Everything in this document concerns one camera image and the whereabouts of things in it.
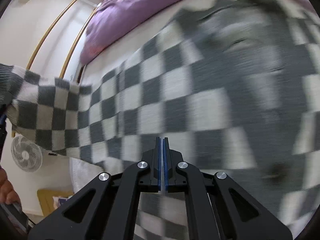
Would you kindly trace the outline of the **person's left hand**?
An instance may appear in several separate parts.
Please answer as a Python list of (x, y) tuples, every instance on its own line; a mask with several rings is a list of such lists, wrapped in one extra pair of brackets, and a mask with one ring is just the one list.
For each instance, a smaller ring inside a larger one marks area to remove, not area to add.
[(8, 180), (6, 171), (0, 169), (0, 202), (1, 204), (20, 204), (20, 198), (17, 192), (14, 190), (12, 183)]

